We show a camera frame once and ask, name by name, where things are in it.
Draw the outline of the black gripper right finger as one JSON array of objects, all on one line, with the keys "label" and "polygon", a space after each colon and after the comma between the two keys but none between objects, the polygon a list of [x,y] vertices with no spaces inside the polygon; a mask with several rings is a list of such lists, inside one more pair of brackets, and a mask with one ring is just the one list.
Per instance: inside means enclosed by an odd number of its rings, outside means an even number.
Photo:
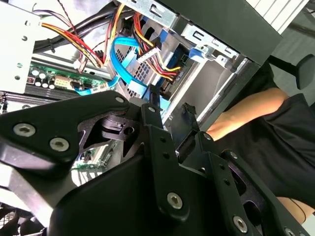
[{"label": "black gripper right finger", "polygon": [[217,155],[213,139],[200,131],[189,104],[176,114],[176,152],[180,164],[213,185],[229,236],[308,235],[240,157],[230,150]]}]

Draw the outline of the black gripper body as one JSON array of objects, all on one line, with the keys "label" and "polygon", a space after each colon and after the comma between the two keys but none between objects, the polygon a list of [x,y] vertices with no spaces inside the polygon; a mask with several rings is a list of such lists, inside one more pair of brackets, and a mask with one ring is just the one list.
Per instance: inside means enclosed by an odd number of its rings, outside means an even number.
[{"label": "black gripper body", "polygon": [[179,223],[158,209],[152,174],[142,156],[72,190],[54,209],[50,236],[226,236],[214,185],[180,167],[190,213]]}]

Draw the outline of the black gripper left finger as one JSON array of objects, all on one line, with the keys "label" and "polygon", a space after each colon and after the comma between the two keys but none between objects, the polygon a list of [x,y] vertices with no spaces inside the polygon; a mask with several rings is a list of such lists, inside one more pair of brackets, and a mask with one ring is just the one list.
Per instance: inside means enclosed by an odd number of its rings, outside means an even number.
[{"label": "black gripper left finger", "polygon": [[180,167],[159,107],[137,106],[111,90],[2,115],[0,185],[37,217],[49,217],[59,201],[76,217],[135,206],[134,200],[123,204],[112,195],[112,181],[106,188],[94,179],[70,193],[70,170],[77,156],[111,139],[125,142],[126,158],[144,149],[151,172],[143,190],[147,207],[168,217],[187,217]]}]

